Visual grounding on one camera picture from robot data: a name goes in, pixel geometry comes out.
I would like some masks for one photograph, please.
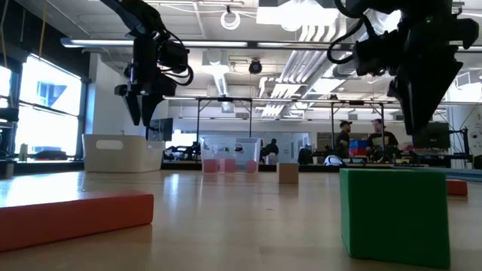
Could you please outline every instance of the window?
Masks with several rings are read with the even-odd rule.
[[[82,82],[38,57],[23,64],[15,152],[65,151],[76,155]]]
[[[23,64],[20,101],[78,115],[82,82],[56,66],[29,56]]]
[[[0,95],[9,96],[11,76],[12,72],[9,69],[0,66]]]

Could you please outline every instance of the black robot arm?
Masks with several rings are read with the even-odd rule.
[[[407,134],[419,132],[463,65],[455,59],[459,46],[450,42],[461,41],[468,49],[478,39],[479,25],[472,19],[457,19],[451,0],[346,0],[346,7],[341,0],[334,3],[343,15],[359,21],[328,48],[328,59],[335,64],[353,60],[360,76],[394,75],[388,96],[400,102]],[[385,14],[400,10],[398,29],[377,35],[364,15],[368,8]],[[334,59],[333,46],[364,24],[369,38],[357,41],[351,56]]]
[[[174,96],[177,85],[187,86],[194,79],[193,70],[188,65],[189,50],[167,30],[159,12],[144,1],[101,2],[119,15],[130,30],[128,34],[134,37],[133,59],[124,72],[129,83],[115,87],[114,93],[124,99],[135,125],[139,125],[142,119],[142,123],[149,127],[154,110],[163,97]],[[179,83],[173,78],[185,79],[185,82]]]

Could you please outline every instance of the green block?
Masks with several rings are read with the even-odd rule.
[[[341,169],[341,234],[354,258],[448,269],[443,172]]]

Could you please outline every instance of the white plastic container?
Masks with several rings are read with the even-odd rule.
[[[236,172],[257,173],[261,139],[205,137],[201,139],[201,159],[205,173],[223,172],[227,160],[236,161]]]
[[[82,135],[87,172],[150,172],[160,170],[163,142],[140,135]]]

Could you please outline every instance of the white wall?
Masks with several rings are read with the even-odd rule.
[[[114,94],[114,88],[127,79],[103,63],[97,53],[90,55],[89,76],[86,133],[143,136],[143,125],[134,126],[123,99]],[[157,106],[153,119],[167,116],[167,104],[163,101]]]

